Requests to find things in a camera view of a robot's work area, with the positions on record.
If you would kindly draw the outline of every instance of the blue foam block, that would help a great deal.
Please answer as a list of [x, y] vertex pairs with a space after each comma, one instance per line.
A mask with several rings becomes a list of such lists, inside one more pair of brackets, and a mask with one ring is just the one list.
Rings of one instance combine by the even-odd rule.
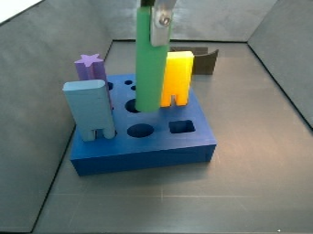
[[210, 161], [217, 140], [193, 89], [186, 106], [135, 112], [135, 75], [114, 75], [107, 80], [117, 136], [109, 140], [98, 134], [95, 141], [83, 142], [77, 129], [71, 162], [78, 174]]

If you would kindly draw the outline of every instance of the square hole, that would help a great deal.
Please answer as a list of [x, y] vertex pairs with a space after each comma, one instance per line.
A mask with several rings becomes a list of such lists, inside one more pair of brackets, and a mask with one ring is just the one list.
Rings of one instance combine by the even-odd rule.
[[194, 132], [193, 121], [174, 121], [169, 123], [171, 133], [190, 133]]

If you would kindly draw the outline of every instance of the green rectangular block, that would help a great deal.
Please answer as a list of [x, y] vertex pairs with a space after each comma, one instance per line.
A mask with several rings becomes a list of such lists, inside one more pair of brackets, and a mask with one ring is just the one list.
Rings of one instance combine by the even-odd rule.
[[139, 7], [135, 40], [135, 108], [141, 112], [154, 112], [161, 108], [167, 51], [169, 43], [159, 47], [150, 43], [150, 7]]

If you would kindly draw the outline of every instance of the hole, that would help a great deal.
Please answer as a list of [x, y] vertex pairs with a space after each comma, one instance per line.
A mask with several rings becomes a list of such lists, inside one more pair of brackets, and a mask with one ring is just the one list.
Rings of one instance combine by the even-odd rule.
[[131, 99], [126, 102], [125, 108], [131, 113], [139, 113], [139, 111], [135, 109], [135, 99]]
[[133, 84], [133, 81], [131, 81], [131, 80], [127, 80], [127, 81], [125, 82], [125, 84], [130, 85], [130, 84]]
[[107, 83], [107, 86], [109, 86], [109, 90], [113, 90], [113, 83], [111, 82]]
[[193, 121], [174, 121], [169, 123], [171, 133], [190, 133], [194, 132]]
[[151, 125], [145, 123], [137, 124], [127, 129], [127, 134], [137, 138], [150, 136], [153, 132], [154, 128], [151, 127]]

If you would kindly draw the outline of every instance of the gray wall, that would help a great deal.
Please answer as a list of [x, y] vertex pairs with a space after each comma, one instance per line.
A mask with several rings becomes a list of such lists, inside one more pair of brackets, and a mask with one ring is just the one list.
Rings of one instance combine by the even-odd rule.
[[0, 231], [32, 229], [75, 126], [62, 88], [79, 55], [107, 54], [95, 3], [44, 1], [0, 26]]
[[[178, 0], [173, 39], [248, 41], [277, 0]], [[114, 39], [135, 39], [138, 0], [103, 0], [99, 13]]]
[[249, 45], [313, 126], [313, 1], [280, 0]]

